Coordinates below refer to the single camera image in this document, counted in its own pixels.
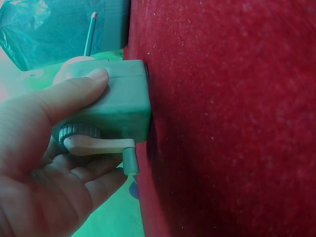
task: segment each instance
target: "finger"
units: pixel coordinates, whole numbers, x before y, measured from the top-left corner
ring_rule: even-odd
[[[110,156],[103,156],[89,162],[84,167],[76,167],[71,170],[83,183],[97,179],[102,175],[109,173],[122,163],[121,154],[111,154]]]
[[[108,73],[98,69],[86,78],[69,79],[0,104],[0,171],[30,173],[47,149],[51,127],[95,101],[108,80]]]
[[[69,159],[68,155],[65,154],[56,156],[53,159],[53,163],[58,167],[64,167],[68,170],[72,170],[73,168],[77,167],[77,164],[72,162],[72,160]]]
[[[44,166],[48,165],[48,164],[52,164],[53,160],[50,159],[49,157],[47,156],[43,156],[41,158],[41,160],[39,161],[39,164],[37,166],[37,169],[40,169],[40,168],[43,168]]]
[[[97,209],[114,194],[127,180],[122,168],[116,168],[95,180],[87,182],[85,187],[90,193],[93,210]]]
[[[48,147],[46,149],[46,152],[44,154],[45,157],[48,157],[50,159],[54,159],[56,156],[62,154],[63,151],[60,148],[60,145],[58,142],[56,142],[53,137],[50,137],[50,141],[48,144]]]
[[[97,69],[80,79],[68,79],[45,90],[29,94],[45,113],[51,127],[66,119],[78,109],[94,102],[109,81],[105,69]]]
[[[99,158],[101,155],[91,155],[84,157],[76,157],[72,154],[60,154],[53,159],[54,164],[58,167],[64,167],[68,170],[72,170],[79,166],[85,166],[90,161]]]

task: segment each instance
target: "blue object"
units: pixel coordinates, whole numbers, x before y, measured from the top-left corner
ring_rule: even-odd
[[[136,199],[139,200],[139,193],[138,193],[138,187],[137,187],[137,183],[133,182],[130,186],[129,186],[129,193]]]
[[[98,12],[91,54],[128,42],[131,0],[6,0],[0,9],[0,46],[22,71],[82,56]]]

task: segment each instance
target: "red felt surface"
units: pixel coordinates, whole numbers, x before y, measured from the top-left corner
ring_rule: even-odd
[[[148,237],[316,236],[316,1],[132,0]]]

